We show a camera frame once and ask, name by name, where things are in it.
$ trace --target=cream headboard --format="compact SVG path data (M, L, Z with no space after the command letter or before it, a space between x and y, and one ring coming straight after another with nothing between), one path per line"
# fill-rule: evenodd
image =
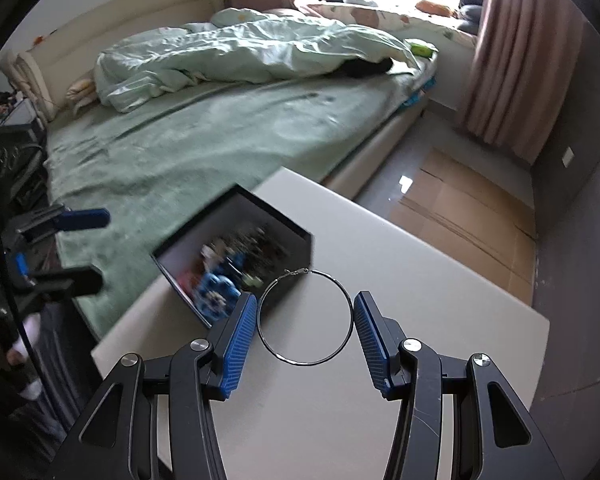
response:
M225 0L111 0L81 14L58 28L42 43L30 49L22 61L48 97L62 108L69 85L93 68L98 53L144 30L175 27L183 23L208 22L224 9Z

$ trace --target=white table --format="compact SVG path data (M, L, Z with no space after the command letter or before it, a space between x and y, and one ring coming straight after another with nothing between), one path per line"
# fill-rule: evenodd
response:
M318 184L280 170L256 195L314 235L314 268L355 296L373 294L384 316L440 354L486 352L524 404L534 396L549 322L448 256ZM276 350L312 360L336 348L348 327L346 302L330 282L308 276L267 317ZM160 277L92 355L107 374L127 352L149 359L202 336L203 327ZM222 460L234 480L381 479L399 403L372 386L354 332L335 359L300 368L277 361L257 336L238 389L212 405ZM448 478L451 403L445 403L439 478ZM160 400L158 454L170 465L167 402Z

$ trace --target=silver bolt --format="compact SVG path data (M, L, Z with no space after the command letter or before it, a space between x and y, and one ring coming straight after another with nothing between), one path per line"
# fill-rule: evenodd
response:
M206 350L207 348L209 348L209 341L207 341L206 339L194 339L191 344L189 345L189 347L192 350L195 350L196 352L202 352L203 350Z
M123 366L133 366L138 362L138 356L136 354L125 354L120 358L120 363Z
M402 347L410 352L417 352L422 348L422 343L417 339L405 339L402 342Z
M489 366L491 364L491 358L487 354L475 354L474 363L478 366Z

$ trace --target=ribbed blue rubber pad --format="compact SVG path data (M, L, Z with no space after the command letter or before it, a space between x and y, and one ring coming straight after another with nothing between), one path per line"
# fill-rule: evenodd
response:
M229 342L227 352L224 356L222 366L222 381L220 383L220 393L224 399L228 399L231 392L238 387L240 374L244 361L247 358L249 345L253 338L253 332L256 330L256 307L258 302L256 297L251 295L247 300L247 305L242 311L240 320L238 321L234 337Z
M376 389L385 396L391 389L389 382L389 359L380 343L376 327L371 321L369 312L360 298L356 298L353 308L356 331L360 338L362 351L365 353L366 366L369 368L371 380Z

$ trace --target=mattress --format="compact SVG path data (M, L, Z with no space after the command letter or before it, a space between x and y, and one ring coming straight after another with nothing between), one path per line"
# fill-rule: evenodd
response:
M129 114L61 114L48 134L51 199L112 216L106 229L57 238L64 266L104 274L103 291L78 300L94 335L155 279L150 253L163 238L236 182L251 189L281 166L320 182L431 79L435 59L418 61L419 76L209 82Z

